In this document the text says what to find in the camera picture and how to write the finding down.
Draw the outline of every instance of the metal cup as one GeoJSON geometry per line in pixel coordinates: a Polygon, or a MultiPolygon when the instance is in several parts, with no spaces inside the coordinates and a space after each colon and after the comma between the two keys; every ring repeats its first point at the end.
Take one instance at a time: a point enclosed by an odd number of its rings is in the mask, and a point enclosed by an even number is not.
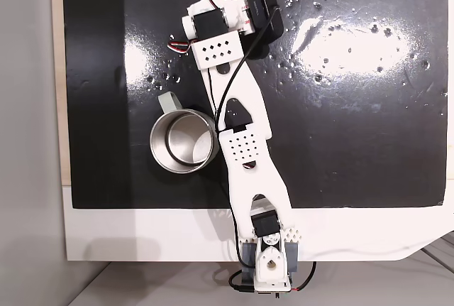
{"type": "Polygon", "coordinates": [[[202,169],[219,150],[213,119],[199,111],[183,109],[173,92],[158,99],[164,114],[151,130],[153,157],[172,173],[202,169]]]}

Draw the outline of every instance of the black glossy surface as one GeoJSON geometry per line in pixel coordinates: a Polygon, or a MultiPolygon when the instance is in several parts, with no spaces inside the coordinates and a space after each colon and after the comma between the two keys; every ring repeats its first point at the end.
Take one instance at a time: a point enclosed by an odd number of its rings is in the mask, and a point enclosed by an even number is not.
{"type": "MultiPolygon", "coordinates": [[[[157,95],[172,90],[184,106],[209,111],[192,54],[166,47],[183,39],[181,17],[195,1],[65,0],[74,207],[227,207],[221,155],[199,173],[174,175],[148,144],[157,95]]],[[[448,0],[278,2],[288,31],[269,57],[248,64],[292,205],[440,204],[448,0]]],[[[230,124],[245,118],[228,109],[230,124]]]]}

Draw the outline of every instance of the wooden panel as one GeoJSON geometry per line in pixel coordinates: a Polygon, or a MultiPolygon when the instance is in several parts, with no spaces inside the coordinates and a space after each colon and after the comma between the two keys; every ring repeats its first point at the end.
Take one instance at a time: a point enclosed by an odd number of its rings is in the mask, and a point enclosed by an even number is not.
{"type": "Polygon", "coordinates": [[[63,0],[52,0],[52,26],[54,37],[55,91],[57,95],[61,180],[63,186],[70,186],[71,168],[66,99],[65,22],[63,16],[63,0]]]}

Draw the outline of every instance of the wall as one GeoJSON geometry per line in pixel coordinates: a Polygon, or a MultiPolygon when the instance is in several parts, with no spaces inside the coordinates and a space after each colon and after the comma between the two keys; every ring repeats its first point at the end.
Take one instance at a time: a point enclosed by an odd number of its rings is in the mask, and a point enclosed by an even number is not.
{"type": "Polygon", "coordinates": [[[0,7],[0,305],[68,305],[106,264],[65,260],[50,0],[0,7]]]}

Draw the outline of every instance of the black cable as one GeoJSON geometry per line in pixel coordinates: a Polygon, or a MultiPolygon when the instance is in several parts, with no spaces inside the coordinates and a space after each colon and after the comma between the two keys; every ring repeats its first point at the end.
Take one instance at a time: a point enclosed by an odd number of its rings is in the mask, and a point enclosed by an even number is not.
{"type": "Polygon", "coordinates": [[[230,86],[232,85],[233,83],[233,80],[235,79],[236,75],[238,74],[238,72],[240,71],[240,68],[241,66],[243,65],[243,63],[246,61],[246,58],[249,56],[250,52],[253,51],[253,49],[255,48],[255,46],[259,43],[260,39],[263,37],[263,35],[265,34],[265,31],[268,29],[268,26],[270,26],[270,23],[273,19],[273,17],[275,17],[275,14],[276,12],[280,10],[280,7],[279,6],[275,6],[270,14],[270,17],[268,18],[267,20],[267,23],[265,24],[265,26],[262,28],[262,30],[258,33],[257,37],[254,39],[254,41],[252,42],[252,44],[250,45],[250,47],[248,48],[248,50],[246,50],[246,53],[244,54],[243,58],[241,59],[240,63],[238,64],[238,66],[235,68],[235,70],[233,71],[233,74],[232,74],[232,77],[230,78],[230,80],[228,81],[228,84],[226,86],[226,89],[224,90],[224,93],[222,94],[222,98],[221,98],[221,101],[219,102],[219,106],[218,106],[218,113],[216,114],[216,117],[214,119],[214,126],[216,128],[216,132],[219,133],[219,118],[221,118],[221,112],[222,112],[222,106],[226,100],[226,97],[227,97],[227,93],[228,93],[228,90],[230,89],[230,86]]]}
{"type": "Polygon", "coordinates": [[[214,102],[213,82],[211,81],[210,69],[208,69],[208,83],[210,84],[210,95],[211,95],[211,102],[213,103],[213,107],[214,107],[214,115],[217,115],[218,109],[216,108],[216,103],[214,102]]]}
{"type": "Polygon", "coordinates": [[[237,290],[240,286],[239,285],[236,285],[233,283],[233,279],[236,278],[237,276],[239,276],[241,274],[241,270],[239,270],[238,272],[235,272],[234,274],[232,274],[230,276],[230,278],[228,279],[228,284],[230,285],[230,287],[232,287],[234,290],[237,290]]]}
{"type": "Polygon", "coordinates": [[[446,263],[444,263],[442,260],[440,260],[439,258],[437,258],[435,255],[433,255],[430,251],[428,251],[427,249],[425,248],[421,248],[421,251],[423,253],[425,253],[427,256],[429,256],[432,260],[438,262],[439,264],[441,264],[444,268],[446,268],[448,271],[450,271],[452,274],[454,274],[454,268],[451,268],[450,266],[448,266],[446,263]]]}
{"type": "Polygon", "coordinates": [[[311,282],[312,278],[314,277],[314,273],[315,273],[316,267],[317,267],[317,261],[314,261],[312,263],[311,272],[309,273],[306,281],[304,281],[299,287],[292,288],[292,290],[296,290],[297,292],[299,292],[300,290],[305,288],[311,282]]]}

